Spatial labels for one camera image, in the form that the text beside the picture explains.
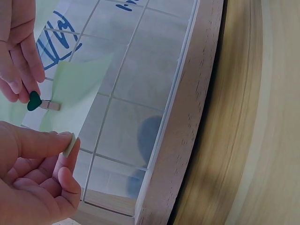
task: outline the grid pattern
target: grid pattern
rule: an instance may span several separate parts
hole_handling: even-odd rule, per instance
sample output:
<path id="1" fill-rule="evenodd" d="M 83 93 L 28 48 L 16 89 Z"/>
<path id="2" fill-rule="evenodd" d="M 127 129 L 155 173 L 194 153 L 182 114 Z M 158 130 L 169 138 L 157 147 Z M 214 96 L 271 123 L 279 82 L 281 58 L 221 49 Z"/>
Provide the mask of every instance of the grid pattern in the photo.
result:
<path id="1" fill-rule="evenodd" d="M 89 14 L 89 16 L 87 17 L 85 23 L 83 24 L 83 26 L 80 28 L 80 33 L 77 32 L 78 30 L 64 30 L 64 29 L 58 29 L 55 27 L 49 27 L 46 26 L 44 28 L 44 30 L 46 31 L 52 31 L 52 32 L 59 32 L 59 33 L 64 33 L 66 35 L 76 35 L 77 36 L 77 40 L 75 42 L 75 44 L 72 46 L 72 51 L 71 54 L 68 58 L 64 59 L 64 60 L 68 60 L 68 61 L 74 61 L 74 59 L 76 58 L 76 50 L 78 49 L 78 47 L 81 44 L 81 41 L 84 38 L 97 38 L 98 40 L 108 40 L 110 41 L 110 38 L 107 37 L 96 37 L 97 35 L 91 33 L 91 34 L 87 34 L 86 30 L 90 24 L 90 21 L 93 19 L 93 16 L 96 14 L 97 10 L 99 10 L 99 6 L 101 2 L 110 2 L 110 3 L 116 3 L 116 4 L 123 4 L 123 1 L 119 1 L 119 0 L 94 0 L 94 6 L 91 10 L 91 13 Z M 116 108 L 116 109 L 125 109 L 125 111 L 127 109 L 129 109 L 128 105 L 132 105 L 134 107 L 135 110 L 141 110 L 141 111 L 145 111 L 145 113 L 148 115 L 153 115 L 153 118 L 155 120 L 149 120 L 150 123 L 154 124 L 157 123 L 157 127 L 154 129 L 154 133 L 155 133 L 155 143 L 152 143 L 152 148 L 155 150 L 157 147 L 157 140 L 156 140 L 156 136 L 160 136 L 162 130 L 161 130 L 161 124 L 164 123 L 165 118 L 166 118 L 166 109 L 168 109 L 169 104 L 170 104 L 170 97 L 171 94 L 169 95 L 170 90 L 172 91 L 174 89 L 174 85 L 175 85 L 175 79 L 176 79 L 176 74 L 179 72 L 179 67 L 181 64 L 181 60 L 183 57 L 183 52 L 184 52 L 184 48 L 185 48 L 185 44 L 187 41 L 187 34 L 189 33 L 189 29 L 191 26 L 191 19 L 193 18 L 193 11 L 195 11 L 195 3 L 197 2 L 196 0 L 193 1 L 192 6 L 194 7 L 194 9 L 192 9 L 192 7 L 190 7 L 190 11 L 189 11 L 189 15 L 188 17 L 186 16 L 182 16 L 182 15 L 176 15 L 173 13 L 168 12 L 167 10 L 160 10 L 157 8 L 152 8 L 151 4 L 153 4 L 152 2 L 154 2 L 154 0 L 145 0 L 142 4 L 133 4 L 133 3 L 128 3 L 127 5 L 129 5 L 133 10 L 134 9 L 138 9 L 139 10 L 139 14 L 137 17 L 137 21 L 136 24 L 131 32 L 131 37 L 129 39 L 129 42 L 125 42 L 122 43 L 122 40 L 119 39 L 115 39 L 113 40 L 114 43 L 119 43 L 119 44 L 123 44 L 124 45 L 124 51 L 123 51 L 123 55 L 122 55 L 122 59 L 120 59 L 120 63 L 119 63 L 119 67 L 117 68 L 117 70 L 115 70 L 115 77 L 114 77 L 114 81 L 113 81 L 113 85 L 111 86 L 110 90 L 99 90 L 98 93 L 98 97 L 99 98 L 103 98 L 105 99 L 104 103 L 101 102 L 102 106 L 105 106 L 105 110 L 103 111 L 103 115 L 102 115 L 102 121 L 101 121 L 101 125 L 100 128 L 97 129 L 97 136 L 95 136 L 96 141 L 93 145 L 93 147 L 89 146 L 87 148 L 82 147 L 81 148 L 81 153 L 80 154 L 86 154 L 85 156 L 85 160 L 89 160 L 89 168 L 87 170 L 86 173 L 83 173 L 83 175 L 86 175 L 86 180 L 85 180 L 85 184 L 84 184 L 84 192 L 83 192 L 83 196 L 82 196 L 82 201 L 84 202 L 86 200 L 86 194 L 87 194 L 87 190 L 90 189 L 90 184 L 93 180 L 95 180 L 93 178 L 93 169 L 95 169 L 94 165 L 95 165 L 95 161 L 101 161 L 101 159 L 103 159 L 104 161 L 101 161 L 102 164 L 111 162 L 111 164 L 113 164 L 111 167 L 116 167 L 116 170 L 125 170 L 125 168 L 130 168 L 130 170 L 133 171 L 137 171 L 136 172 L 136 176 L 138 176 L 139 178 L 141 178 L 143 180 L 143 177 L 145 175 L 145 172 L 147 172 L 147 168 L 149 167 L 148 162 L 150 160 L 150 156 L 151 154 L 153 155 L 153 152 L 151 151 L 150 154 L 147 156 L 147 164 L 146 165 L 139 165 L 139 164 L 135 164 L 130 162 L 130 160 L 123 160 L 122 158 L 116 158 L 114 157 L 114 155 L 109 155 L 109 154 L 102 154 L 101 151 L 99 151 L 99 146 L 101 145 L 105 145 L 105 141 L 103 141 L 102 139 L 107 139 L 105 138 L 107 136 L 107 132 L 105 131 L 105 128 L 107 128 L 108 126 L 115 126 L 115 124 L 113 123 L 114 118 L 118 117 L 118 114 L 113 114 L 112 108 Z M 163 104 L 152 104 L 151 102 L 143 102 L 143 101 L 139 101 L 139 99 L 130 99 L 129 97 L 123 97 L 122 94 L 120 94 L 120 92 L 118 93 L 118 91 L 120 90 L 120 87 L 118 86 L 118 84 L 121 82 L 120 79 L 122 79 L 122 72 L 124 70 L 126 70 L 126 60 L 128 60 L 128 58 L 130 57 L 130 54 L 132 54 L 132 49 L 136 48 L 137 45 L 137 40 L 136 38 L 139 37 L 141 39 L 144 38 L 143 34 L 141 34 L 141 32 L 139 31 L 139 28 L 141 26 L 141 23 L 145 23 L 143 22 L 143 20 L 145 20 L 145 18 L 150 17 L 150 13 L 156 13 L 156 15 L 163 15 L 166 18 L 170 19 L 170 20 L 177 20 L 179 21 L 178 24 L 180 24 L 181 22 L 184 22 L 185 25 L 184 27 L 184 35 L 181 36 L 180 39 L 180 48 L 179 51 L 175 52 L 174 49 L 169 48 L 166 49 L 166 54 L 169 56 L 174 57 L 172 60 L 175 62 L 172 66 L 173 68 L 173 72 L 172 72 L 172 80 L 171 80 L 171 84 L 170 87 L 168 89 L 168 95 L 165 97 L 165 100 L 162 101 Z M 149 43 L 149 49 L 153 49 L 157 46 L 155 45 L 151 45 L 151 43 Z M 51 78 L 51 76 L 47 76 L 47 80 L 49 82 L 52 82 L 53 79 Z M 112 178 L 111 176 L 109 176 L 107 178 L 108 180 L 111 179 L 116 179 L 116 178 Z"/>

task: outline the light green paper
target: light green paper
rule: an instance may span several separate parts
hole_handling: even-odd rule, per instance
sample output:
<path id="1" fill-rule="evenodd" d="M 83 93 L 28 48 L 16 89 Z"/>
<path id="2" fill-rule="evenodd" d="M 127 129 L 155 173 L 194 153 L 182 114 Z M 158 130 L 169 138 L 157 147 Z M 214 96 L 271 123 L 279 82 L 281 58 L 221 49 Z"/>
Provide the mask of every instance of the light green paper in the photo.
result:
<path id="1" fill-rule="evenodd" d="M 112 58 L 113 55 L 109 55 L 99 60 L 78 64 L 59 62 L 51 100 L 61 104 L 60 110 L 46 112 L 40 131 L 58 133 L 69 131 L 74 133 L 76 138 L 79 136 Z"/>
<path id="2" fill-rule="evenodd" d="M 27 112 L 26 104 L 9 102 L 0 91 L 0 120 L 20 126 Z"/>
<path id="3" fill-rule="evenodd" d="M 34 23 L 34 39 L 38 40 L 50 14 L 54 11 L 58 0 L 36 0 L 36 20 Z M 20 126 L 27 112 L 27 105 L 21 102 L 11 103 L 0 91 L 0 120 Z"/>
<path id="4" fill-rule="evenodd" d="M 58 0 L 36 0 L 36 20 L 33 31 L 35 41 L 38 40 L 57 4 Z"/>
<path id="5" fill-rule="evenodd" d="M 64 152 L 62 153 L 62 155 L 63 155 L 64 157 L 68 158 L 68 156 L 70 155 L 71 150 L 72 150 L 72 148 L 73 148 L 73 146 L 74 146 L 74 144 L 75 144 L 75 142 L 76 142 L 76 139 L 77 139 L 77 138 L 75 137 L 75 134 L 72 133 L 72 140 L 71 140 L 71 143 L 69 144 L 69 146 L 67 147 L 67 149 L 64 150 Z"/>

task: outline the mini clothespin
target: mini clothespin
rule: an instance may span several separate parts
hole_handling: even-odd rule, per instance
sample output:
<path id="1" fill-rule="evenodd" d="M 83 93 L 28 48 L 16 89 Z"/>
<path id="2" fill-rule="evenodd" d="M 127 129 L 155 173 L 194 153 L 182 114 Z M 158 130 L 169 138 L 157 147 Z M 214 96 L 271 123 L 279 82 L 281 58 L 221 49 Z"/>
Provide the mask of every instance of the mini clothespin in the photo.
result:
<path id="1" fill-rule="evenodd" d="M 38 107 L 48 110 L 60 110 L 60 104 L 52 102 L 51 100 L 41 100 L 39 94 L 36 91 L 30 93 L 29 102 L 27 104 L 28 111 L 33 111 Z"/>
<path id="2" fill-rule="evenodd" d="M 51 109 L 55 111 L 60 110 L 60 104 L 57 102 L 52 102 L 50 100 L 42 100 L 42 104 L 39 107 L 43 109 Z"/>

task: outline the wooden frame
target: wooden frame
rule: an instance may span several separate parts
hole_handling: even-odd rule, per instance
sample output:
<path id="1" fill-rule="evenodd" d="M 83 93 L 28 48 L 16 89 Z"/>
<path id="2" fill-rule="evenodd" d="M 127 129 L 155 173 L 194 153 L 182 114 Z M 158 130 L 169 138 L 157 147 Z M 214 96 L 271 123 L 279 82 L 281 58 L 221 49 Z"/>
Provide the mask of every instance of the wooden frame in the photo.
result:
<path id="1" fill-rule="evenodd" d="M 166 114 L 159 151 L 152 154 L 150 166 L 137 199 L 134 217 L 115 213 L 113 201 L 128 204 L 128 199 L 87 192 L 72 217 L 82 225 L 166 224 L 181 186 L 203 112 L 220 28 L 223 0 L 200 0 L 191 24 L 180 75 Z"/>
<path id="2" fill-rule="evenodd" d="M 300 1 L 229 0 L 174 225 L 299 224 Z"/>

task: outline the blue handwriting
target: blue handwriting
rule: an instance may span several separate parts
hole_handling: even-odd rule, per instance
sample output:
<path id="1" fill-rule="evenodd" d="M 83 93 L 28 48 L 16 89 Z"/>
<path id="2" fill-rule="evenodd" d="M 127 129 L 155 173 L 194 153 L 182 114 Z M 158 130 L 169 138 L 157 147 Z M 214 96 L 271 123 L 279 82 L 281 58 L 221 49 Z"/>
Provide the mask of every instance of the blue handwriting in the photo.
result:
<path id="1" fill-rule="evenodd" d="M 139 0 L 134 0 L 134 1 L 128 0 L 128 1 L 126 1 L 126 3 L 137 5 L 136 1 L 139 1 Z M 128 8 L 128 6 L 129 6 L 128 4 L 124 4 L 124 5 L 117 4 L 116 5 L 116 7 L 118 7 L 118 8 L 124 9 L 128 12 L 132 12 L 132 9 Z"/>
<path id="2" fill-rule="evenodd" d="M 75 32 L 74 28 L 72 27 L 72 25 L 70 24 L 70 22 L 59 12 L 54 11 L 54 14 L 56 14 L 57 16 L 60 17 L 60 20 L 57 21 L 57 25 L 58 25 L 58 29 L 59 30 L 66 30 L 66 29 L 70 29 L 71 32 Z M 54 29 L 54 27 L 52 26 L 52 24 L 48 21 L 47 22 L 47 26 L 50 29 Z M 65 60 L 66 58 L 68 58 L 71 54 L 72 54 L 72 50 L 70 52 L 68 52 L 66 55 L 60 57 L 53 45 L 52 40 L 50 39 L 50 35 L 49 35 L 49 31 L 44 30 L 44 33 L 46 35 L 49 47 L 52 51 L 52 53 L 45 47 L 45 45 L 42 43 L 42 41 L 40 39 L 37 40 L 36 46 L 37 46 L 37 50 L 38 50 L 38 46 L 41 47 L 41 49 L 43 49 L 43 51 L 45 52 L 45 54 L 50 58 L 50 60 L 52 61 L 52 63 L 50 65 L 47 65 L 44 67 L 44 70 L 50 69 L 51 67 L 57 65 L 59 63 L 60 60 Z M 55 37 L 58 39 L 58 41 L 60 42 L 60 44 L 65 48 L 65 49 L 69 49 L 69 43 L 67 42 L 67 39 L 65 37 L 65 34 L 63 32 L 56 32 L 53 31 L 53 34 L 55 35 Z M 74 34 L 73 35 L 74 41 L 78 41 L 78 35 Z M 78 46 L 75 49 L 75 52 L 82 46 L 82 43 L 79 43 Z"/>

